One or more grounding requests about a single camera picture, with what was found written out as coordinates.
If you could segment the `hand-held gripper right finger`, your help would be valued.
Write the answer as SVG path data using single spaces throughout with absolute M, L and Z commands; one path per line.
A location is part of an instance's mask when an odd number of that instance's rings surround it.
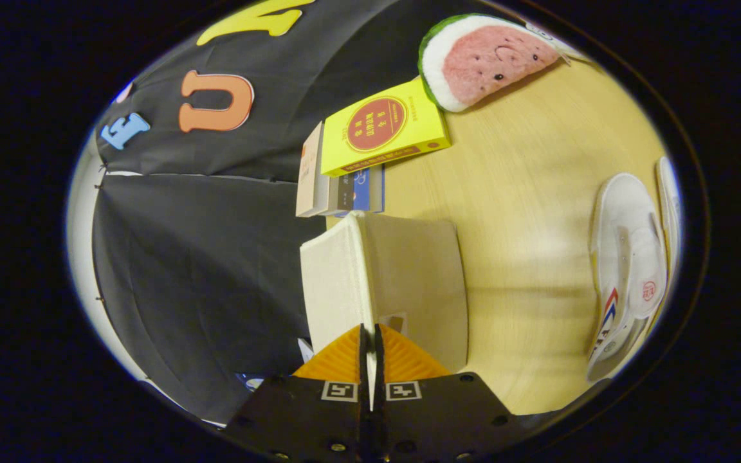
M 449 374 L 394 329 L 376 326 L 374 462 L 471 462 L 518 442 L 518 420 L 474 372 Z

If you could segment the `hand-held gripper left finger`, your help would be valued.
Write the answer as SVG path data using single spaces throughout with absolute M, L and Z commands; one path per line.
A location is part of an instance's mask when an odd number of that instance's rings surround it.
M 367 348 L 357 325 L 294 374 L 268 377 L 230 419 L 227 439 L 276 462 L 361 462 Z

